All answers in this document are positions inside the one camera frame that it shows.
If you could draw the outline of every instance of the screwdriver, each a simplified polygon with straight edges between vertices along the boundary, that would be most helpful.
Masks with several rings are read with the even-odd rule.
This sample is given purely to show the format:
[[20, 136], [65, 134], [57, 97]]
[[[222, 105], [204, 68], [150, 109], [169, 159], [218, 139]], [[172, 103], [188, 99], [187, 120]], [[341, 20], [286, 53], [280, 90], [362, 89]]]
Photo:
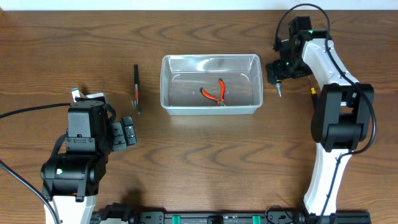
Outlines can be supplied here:
[[315, 109], [315, 107], [318, 104], [318, 95], [315, 91], [315, 88], [312, 85], [312, 81], [311, 81], [311, 77], [308, 76], [308, 79], [310, 80], [310, 85], [311, 85], [311, 97], [312, 97], [312, 104], [313, 104], [313, 108]]
[[134, 89], [136, 100], [131, 101], [133, 107], [137, 110], [137, 114], [141, 114], [141, 107], [138, 103], [138, 89], [139, 89], [139, 79], [138, 79], [138, 65], [134, 65]]

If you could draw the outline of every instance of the wood grain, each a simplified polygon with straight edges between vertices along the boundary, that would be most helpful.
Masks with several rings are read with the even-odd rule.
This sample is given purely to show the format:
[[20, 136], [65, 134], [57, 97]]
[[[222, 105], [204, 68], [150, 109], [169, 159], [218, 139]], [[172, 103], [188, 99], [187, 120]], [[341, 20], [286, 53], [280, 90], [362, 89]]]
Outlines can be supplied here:
[[[264, 82], [253, 115], [169, 116], [160, 106], [160, 67], [168, 54], [258, 54], [262, 67], [282, 11], [6, 12], [0, 20], [0, 113], [69, 102], [70, 90], [105, 92], [118, 117], [132, 116], [139, 144], [110, 155], [96, 209], [113, 202], [170, 211], [299, 207], [315, 160], [306, 78], [284, 82], [280, 99]], [[314, 28], [325, 28], [319, 12]], [[398, 13], [330, 11], [336, 50], [352, 74], [375, 88], [377, 138], [353, 157], [338, 209], [369, 210], [373, 223], [398, 213]], [[139, 64], [143, 114], [134, 96]], [[41, 189], [40, 168], [67, 128], [67, 109], [2, 119], [1, 159]], [[42, 203], [0, 171], [0, 223], [44, 223]]]

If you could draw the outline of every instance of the pliers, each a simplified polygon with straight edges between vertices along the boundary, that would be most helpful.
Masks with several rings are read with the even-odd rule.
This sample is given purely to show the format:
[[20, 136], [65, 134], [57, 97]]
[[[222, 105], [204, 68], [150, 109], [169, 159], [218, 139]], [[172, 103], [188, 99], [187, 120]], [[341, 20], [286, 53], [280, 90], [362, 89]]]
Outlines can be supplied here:
[[221, 87], [221, 97], [220, 97], [220, 99], [217, 98], [217, 97], [215, 97], [215, 96], [212, 96], [212, 95], [208, 94], [203, 88], [200, 88], [200, 92], [202, 93], [202, 95], [203, 95], [204, 97], [209, 98], [209, 99], [211, 99], [211, 100], [215, 100], [215, 101], [217, 102], [218, 105], [220, 105], [220, 106], [226, 106], [225, 100], [224, 100], [224, 92], [225, 92], [225, 84], [224, 84], [224, 81], [223, 81], [222, 79], [219, 79], [219, 80], [218, 80], [218, 83], [220, 84], [220, 87]]

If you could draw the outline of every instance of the cable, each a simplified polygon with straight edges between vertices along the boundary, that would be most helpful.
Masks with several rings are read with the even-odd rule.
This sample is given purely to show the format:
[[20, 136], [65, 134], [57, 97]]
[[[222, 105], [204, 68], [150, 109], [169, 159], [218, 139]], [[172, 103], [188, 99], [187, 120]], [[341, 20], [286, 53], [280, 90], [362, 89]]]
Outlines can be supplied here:
[[376, 115], [374, 114], [373, 106], [372, 106], [371, 102], [369, 101], [369, 98], [365, 95], [365, 93], [360, 89], [360, 87], [359, 87], [356, 83], [354, 83], [354, 82], [351, 81], [349, 78], [347, 78], [345, 72], [343, 72], [343, 71], [341, 70], [341, 68], [337, 65], [335, 59], [333, 58], [333, 56], [332, 56], [331, 53], [330, 53], [330, 48], [329, 48], [329, 45], [328, 45], [328, 40], [329, 40], [329, 38], [330, 38], [330, 20], [329, 20], [328, 14], [327, 14], [321, 7], [316, 6], [316, 5], [314, 5], [314, 4], [304, 3], [304, 4], [298, 4], [298, 5], [294, 6], [293, 8], [289, 9], [287, 12], [285, 12], [285, 14], [284, 14], [284, 15], [282, 16], [282, 18], [280, 19], [280, 21], [279, 21], [279, 23], [278, 23], [278, 26], [277, 26], [277, 28], [276, 28], [276, 33], [275, 33], [275, 47], [276, 47], [276, 49], [275, 49], [275, 50], [278, 50], [278, 49], [277, 49], [277, 43], [278, 43], [278, 33], [279, 33], [280, 24], [281, 24], [282, 21], [285, 19], [286, 15], [287, 15], [288, 13], [290, 13], [290, 12], [293, 11], [295, 8], [300, 7], [300, 6], [312, 6], [312, 7], [315, 7], [315, 8], [317, 8], [317, 9], [319, 9], [319, 10], [322, 12], [323, 15], [325, 15], [326, 21], [327, 21], [327, 23], [328, 23], [328, 27], [327, 27], [327, 31], [326, 31], [326, 39], [325, 39], [325, 48], [326, 48], [325, 52], [326, 52], [326, 53], [328, 54], [328, 56], [330, 57], [331, 62], [332, 62], [333, 65], [336, 67], [336, 69], [337, 69], [338, 73], [341, 75], [341, 77], [343, 77], [343, 78], [355, 89], [355, 91], [357, 91], [357, 92], [359, 93], [359, 95], [364, 99], [366, 105], [367, 105], [368, 108], [369, 108], [369, 112], [370, 112], [371, 119], [372, 119], [372, 133], [371, 133], [371, 137], [369, 138], [368, 143], [367, 143], [362, 149], [357, 150], [357, 151], [350, 151], [350, 152], [341, 154], [341, 155], [336, 159], [336, 168], [335, 168], [335, 171], [334, 171], [334, 173], [333, 173], [333, 177], [332, 177], [332, 180], [331, 180], [329, 192], [328, 192], [328, 194], [326, 195], [326, 201], [325, 201], [325, 204], [324, 204], [324, 206], [323, 206], [323, 208], [322, 208], [322, 212], [321, 212], [321, 214], [320, 214], [320, 216], [319, 216], [319, 219], [318, 219], [318, 223], [320, 223], [320, 222], [322, 221], [323, 215], [325, 214], [325, 210], [326, 210], [326, 208], [327, 208], [327, 206], [328, 206], [328, 202], [329, 202], [329, 198], [330, 198], [331, 192], [333, 191], [333, 186], [334, 186], [334, 184], [335, 184], [335, 180], [336, 180], [336, 176], [337, 176], [337, 171], [338, 171], [338, 167], [339, 167], [339, 165], [340, 165], [341, 159], [342, 159], [343, 157], [345, 157], [345, 156], [348, 156], [348, 155], [357, 155], [357, 154], [363, 153], [364, 151], [368, 150], [368, 149], [370, 148], [370, 146], [372, 145], [372, 143], [373, 143], [373, 141], [374, 141], [374, 138], [376, 137], [376, 125], [377, 125], [377, 123], [376, 123]]
[[273, 221], [271, 221], [271, 220], [268, 219], [268, 212], [269, 212], [269, 210], [272, 209], [272, 208], [280, 208], [283, 212], [285, 212], [286, 216], [288, 216], [288, 217], [292, 220], [292, 222], [290, 222], [290, 223], [293, 223], [294, 219], [286, 212], [286, 210], [285, 210], [282, 206], [279, 206], [279, 205], [273, 205], [273, 206], [269, 207], [269, 208], [266, 210], [266, 213], [265, 213], [265, 214], [266, 214], [266, 220], [267, 220], [269, 223], [275, 224]]
[[17, 180], [19, 180], [21, 183], [23, 183], [29, 190], [31, 190], [33, 193], [38, 196], [38, 198], [44, 203], [45, 206], [50, 210], [51, 216], [54, 219], [55, 224], [60, 224], [58, 221], [57, 215], [55, 214], [54, 209], [51, 207], [49, 201], [44, 197], [42, 193], [40, 193], [35, 187], [33, 187], [27, 180], [22, 178], [20, 175], [18, 175], [16, 172], [14, 172], [10, 167], [5, 165], [2, 160], [0, 160], [0, 166], [7, 171], [9, 174], [11, 174], [13, 177], [15, 177]]
[[[58, 106], [70, 106], [70, 103], [57, 103], [57, 104], [53, 104], [53, 105], [35, 106], [35, 107], [32, 107], [32, 108], [24, 108], [24, 109], [21, 109], [21, 110], [11, 111], [11, 112], [2, 114], [2, 115], [0, 115], [0, 119], [1, 118], [5, 118], [7, 116], [14, 115], [14, 114], [18, 114], [18, 113], [23, 113], [23, 112], [27, 112], [27, 111], [34, 111], [34, 110], [41, 110], [41, 109], [47, 109], [47, 108], [54, 108], [54, 107], [58, 107]], [[13, 177], [15, 177], [17, 180], [19, 180], [21, 183], [23, 183], [29, 190], [31, 190], [33, 193], [35, 193], [36, 196], [38, 196], [38, 198], [41, 201], [43, 201], [44, 205], [50, 211], [51, 216], [54, 219], [55, 224], [60, 224], [60, 222], [59, 222], [59, 220], [57, 218], [57, 214], [55, 213], [55, 210], [52, 208], [52, 206], [50, 205], [49, 201], [44, 197], [44, 195], [42, 193], [40, 193], [27, 180], [22, 178], [15, 171], [13, 171], [10, 167], [8, 167], [5, 163], [3, 163], [3, 161], [1, 159], [0, 159], [0, 166], [5, 171], [7, 171], [9, 174], [11, 174]]]
[[56, 104], [53, 104], [53, 105], [35, 106], [35, 107], [31, 107], [31, 108], [24, 108], [24, 109], [11, 111], [11, 112], [2, 114], [2, 115], [0, 115], [0, 119], [1, 118], [5, 118], [7, 116], [14, 115], [14, 114], [18, 114], [18, 113], [23, 113], [23, 112], [33, 111], [33, 110], [47, 109], [47, 108], [54, 108], [54, 107], [58, 107], [58, 106], [70, 106], [70, 103], [56, 103]]

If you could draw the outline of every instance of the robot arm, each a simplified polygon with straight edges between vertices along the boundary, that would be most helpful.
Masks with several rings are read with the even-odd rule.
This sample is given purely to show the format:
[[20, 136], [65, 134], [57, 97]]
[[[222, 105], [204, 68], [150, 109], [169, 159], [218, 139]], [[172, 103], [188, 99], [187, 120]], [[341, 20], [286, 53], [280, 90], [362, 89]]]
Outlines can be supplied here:
[[[85, 96], [74, 89], [72, 96], [67, 134], [57, 140], [42, 167], [42, 192], [62, 223], [89, 224], [109, 154], [137, 140], [131, 117], [114, 122], [116, 113], [103, 93]], [[67, 151], [58, 153], [65, 139]], [[50, 211], [44, 208], [46, 224], [53, 224]]]
[[[323, 207], [335, 173], [336, 160], [340, 155], [356, 149], [364, 140], [369, 126], [369, 110], [359, 94], [337, 71], [325, 49], [325, 30], [312, 30], [309, 17], [297, 17], [289, 23], [289, 39], [275, 43], [280, 60], [266, 65], [268, 82], [282, 93], [282, 80], [313, 74], [321, 88], [321, 94], [311, 123], [311, 132], [316, 142], [317, 156], [312, 180], [304, 196], [308, 219], [336, 213], [336, 198], [345, 166], [351, 155], [340, 160], [335, 181], [324, 214]], [[359, 81], [350, 74], [336, 54], [333, 41], [328, 40], [330, 53], [354, 83]], [[370, 102], [373, 88], [369, 84], [358, 84]], [[352, 108], [351, 113], [342, 114], [341, 106]]]

